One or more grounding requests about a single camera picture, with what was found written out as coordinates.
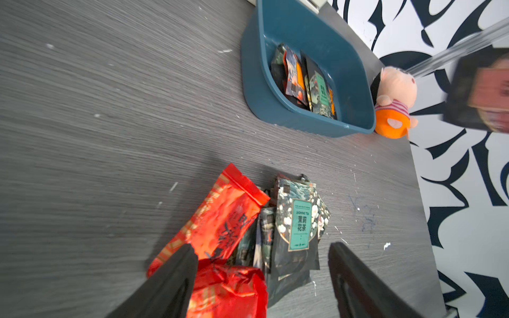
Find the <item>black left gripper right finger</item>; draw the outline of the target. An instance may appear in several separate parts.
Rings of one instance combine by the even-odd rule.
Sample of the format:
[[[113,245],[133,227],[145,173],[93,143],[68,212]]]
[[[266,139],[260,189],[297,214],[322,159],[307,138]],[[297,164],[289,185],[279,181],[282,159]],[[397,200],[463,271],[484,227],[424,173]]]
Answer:
[[[341,317],[421,317],[344,243],[331,243],[328,266]]]

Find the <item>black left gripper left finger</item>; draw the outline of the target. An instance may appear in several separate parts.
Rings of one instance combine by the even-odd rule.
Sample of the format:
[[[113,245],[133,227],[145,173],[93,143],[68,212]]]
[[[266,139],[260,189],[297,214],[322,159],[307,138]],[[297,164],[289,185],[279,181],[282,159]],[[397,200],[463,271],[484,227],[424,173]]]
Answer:
[[[198,256],[185,244],[108,317],[185,317],[198,270]]]

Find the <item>green label tea bag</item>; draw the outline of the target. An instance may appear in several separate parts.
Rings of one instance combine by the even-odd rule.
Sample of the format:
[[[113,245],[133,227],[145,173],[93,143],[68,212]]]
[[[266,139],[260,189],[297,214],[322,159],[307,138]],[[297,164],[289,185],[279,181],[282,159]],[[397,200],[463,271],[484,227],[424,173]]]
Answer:
[[[300,52],[304,65],[304,81],[308,93],[310,110],[330,119],[337,119],[331,90],[319,66],[303,51]]]

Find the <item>pink label red tea bag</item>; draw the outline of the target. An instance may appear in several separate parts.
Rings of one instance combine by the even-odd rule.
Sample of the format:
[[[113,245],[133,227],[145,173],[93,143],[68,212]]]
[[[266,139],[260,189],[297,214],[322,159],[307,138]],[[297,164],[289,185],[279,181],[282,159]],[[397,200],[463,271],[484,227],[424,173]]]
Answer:
[[[508,49],[491,46],[459,59],[442,120],[464,128],[508,132]]]

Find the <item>orange label blue tea bag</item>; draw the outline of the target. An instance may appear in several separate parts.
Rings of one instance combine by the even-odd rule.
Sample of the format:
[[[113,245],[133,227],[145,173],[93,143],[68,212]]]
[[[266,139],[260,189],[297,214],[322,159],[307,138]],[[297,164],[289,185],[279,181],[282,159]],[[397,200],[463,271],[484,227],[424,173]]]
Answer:
[[[302,109],[309,109],[302,66],[297,55],[287,48],[283,61],[287,75],[285,95],[296,106]]]

